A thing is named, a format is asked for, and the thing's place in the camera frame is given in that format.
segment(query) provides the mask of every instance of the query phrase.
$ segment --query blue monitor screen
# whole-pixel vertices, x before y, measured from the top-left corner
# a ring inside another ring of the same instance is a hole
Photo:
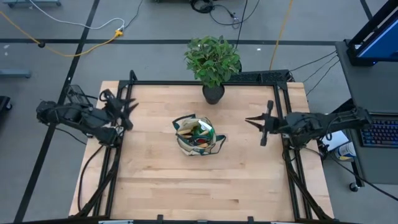
[[[398,20],[386,27],[373,42],[362,49],[358,57],[398,59]]]

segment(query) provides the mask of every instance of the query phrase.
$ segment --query desk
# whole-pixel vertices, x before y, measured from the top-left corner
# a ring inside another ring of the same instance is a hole
[[[101,91],[116,93],[117,86],[103,82]],[[308,111],[303,84],[288,87],[292,110]],[[132,97],[140,104],[131,113],[133,130],[124,135],[112,219],[153,220],[163,214],[165,220],[294,220],[280,135],[270,135],[261,147],[261,134],[244,121],[265,112],[267,101],[275,100],[272,87],[226,86],[217,105],[206,103],[199,85],[134,85]],[[172,121],[192,113],[206,116],[217,134],[227,136],[219,154],[188,157],[179,149]],[[309,147],[317,150],[314,142]],[[89,139],[82,167],[97,148],[98,141]],[[307,189],[332,217],[320,158],[308,151],[301,154]],[[82,203],[98,186],[103,156],[104,151],[88,165]],[[77,189],[71,215],[78,211]]]
[[[393,103],[397,96],[398,63],[378,62],[373,67],[354,67],[349,62],[345,42],[337,42],[336,50],[352,97],[352,100],[339,108],[347,110],[356,105],[367,109],[371,114],[398,114],[398,105]],[[398,150],[362,147],[357,131],[349,130],[349,134],[358,158],[353,169],[357,169],[358,174],[371,183],[398,184]]]

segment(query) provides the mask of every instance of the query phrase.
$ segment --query potted plant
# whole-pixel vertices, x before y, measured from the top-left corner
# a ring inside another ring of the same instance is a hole
[[[222,83],[241,71],[236,49],[223,36],[193,39],[188,48],[185,53],[187,69],[193,71],[195,79],[201,80],[206,101],[211,105],[218,103],[225,92]]]

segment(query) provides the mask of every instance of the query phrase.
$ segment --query computer monitor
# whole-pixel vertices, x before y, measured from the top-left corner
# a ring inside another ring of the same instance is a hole
[[[398,62],[398,0],[389,0],[348,42],[349,60],[354,66],[377,62]]]

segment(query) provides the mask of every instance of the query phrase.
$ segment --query green leaves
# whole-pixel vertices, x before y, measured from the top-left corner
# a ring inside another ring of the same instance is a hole
[[[210,88],[227,82],[240,69],[240,56],[223,36],[192,39],[188,48],[184,54],[187,69]]]

